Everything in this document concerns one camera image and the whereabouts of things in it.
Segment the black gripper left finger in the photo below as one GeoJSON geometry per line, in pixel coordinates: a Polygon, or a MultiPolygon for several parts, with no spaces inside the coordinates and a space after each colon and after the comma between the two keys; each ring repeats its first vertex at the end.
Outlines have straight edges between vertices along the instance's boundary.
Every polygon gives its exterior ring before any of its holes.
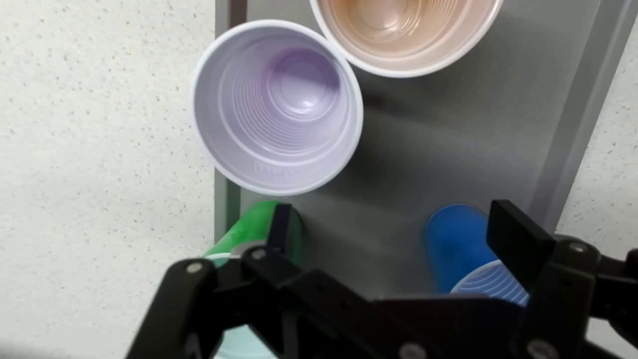
{"type": "Polygon", "coordinates": [[[284,258],[292,256],[290,250],[292,206],[278,204],[272,220],[268,248],[284,258]]]}

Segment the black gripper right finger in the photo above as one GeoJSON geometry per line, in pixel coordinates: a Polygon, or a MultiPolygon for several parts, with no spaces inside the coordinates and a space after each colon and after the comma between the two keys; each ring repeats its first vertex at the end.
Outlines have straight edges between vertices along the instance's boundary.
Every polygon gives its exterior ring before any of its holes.
{"type": "Polygon", "coordinates": [[[527,292],[555,250],[555,238],[509,200],[491,204],[487,244],[527,292]]]}

